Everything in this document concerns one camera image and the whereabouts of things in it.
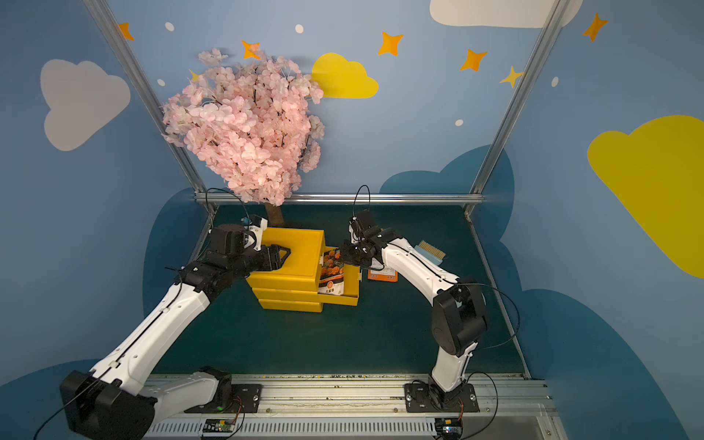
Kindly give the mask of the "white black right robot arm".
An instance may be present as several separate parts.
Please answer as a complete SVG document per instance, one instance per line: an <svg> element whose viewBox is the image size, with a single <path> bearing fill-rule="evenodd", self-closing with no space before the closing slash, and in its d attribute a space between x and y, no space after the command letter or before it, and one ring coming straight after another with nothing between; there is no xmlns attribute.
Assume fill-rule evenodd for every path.
<svg viewBox="0 0 704 440"><path fill-rule="evenodd" d="M354 214L348 230L350 238L341 246L346 264L368 270L392 269L432 306L431 333L438 344L438 355L431 384L442 398L455 394L489 327L480 284L440 268L396 231L377 225L368 210Z"/></svg>

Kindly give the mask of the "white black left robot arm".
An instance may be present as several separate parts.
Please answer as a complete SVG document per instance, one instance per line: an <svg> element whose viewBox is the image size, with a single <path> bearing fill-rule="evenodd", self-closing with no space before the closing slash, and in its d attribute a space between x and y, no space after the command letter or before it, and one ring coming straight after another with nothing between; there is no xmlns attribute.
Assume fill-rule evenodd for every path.
<svg viewBox="0 0 704 440"><path fill-rule="evenodd" d="M146 382L183 331L235 280L283 267L291 251L263 244L266 228L262 218L214 228L203 256L178 269L142 323L91 370L64 379L61 411L71 431L89 439L141 439L152 425L186 410L231 409L236 401L231 376L217 368L161 387Z"/></svg>

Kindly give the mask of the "yellow plastic drawer cabinet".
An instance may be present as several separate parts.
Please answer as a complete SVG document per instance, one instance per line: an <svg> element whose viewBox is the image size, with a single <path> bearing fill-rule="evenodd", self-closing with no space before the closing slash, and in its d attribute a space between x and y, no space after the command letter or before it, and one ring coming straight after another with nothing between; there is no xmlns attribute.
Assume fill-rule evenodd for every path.
<svg viewBox="0 0 704 440"><path fill-rule="evenodd" d="M322 313L324 304L317 289L324 231L271 227L263 233L262 242L289 249L291 254L281 269L254 272L247 279L260 306L265 310Z"/></svg>

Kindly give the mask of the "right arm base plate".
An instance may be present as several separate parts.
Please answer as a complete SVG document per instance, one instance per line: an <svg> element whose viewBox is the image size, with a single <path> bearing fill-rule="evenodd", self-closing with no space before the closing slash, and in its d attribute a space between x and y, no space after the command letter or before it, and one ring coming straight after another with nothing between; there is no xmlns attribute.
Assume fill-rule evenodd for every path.
<svg viewBox="0 0 704 440"><path fill-rule="evenodd" d="M480 405L474 387L460 383L445 392L434 381L415 379L403 386L406 410L409 413L478 413Z"/></svg>

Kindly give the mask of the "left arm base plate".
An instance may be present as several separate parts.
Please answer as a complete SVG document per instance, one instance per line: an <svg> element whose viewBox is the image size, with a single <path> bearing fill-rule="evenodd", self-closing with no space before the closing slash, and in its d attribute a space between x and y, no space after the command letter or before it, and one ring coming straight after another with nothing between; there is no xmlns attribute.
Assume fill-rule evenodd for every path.
<svg viewBox="0 0 704 440"><path fill-rule="evenodd" d="M189 410L193 414L256 414L261 403L261 384L233 384L227 397L217 397L210 403Z"/></svg>

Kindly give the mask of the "orange bordered seed bag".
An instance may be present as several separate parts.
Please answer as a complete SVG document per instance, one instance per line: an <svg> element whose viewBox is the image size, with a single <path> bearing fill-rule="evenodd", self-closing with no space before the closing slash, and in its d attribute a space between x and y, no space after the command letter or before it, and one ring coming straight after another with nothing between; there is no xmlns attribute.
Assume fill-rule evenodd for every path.
<svg viewBox="0 0 704 440"><path fill-rule="evenodd" d="M398 282L399 274L391 268L369 269L368 280L374 282Z"/></svg>

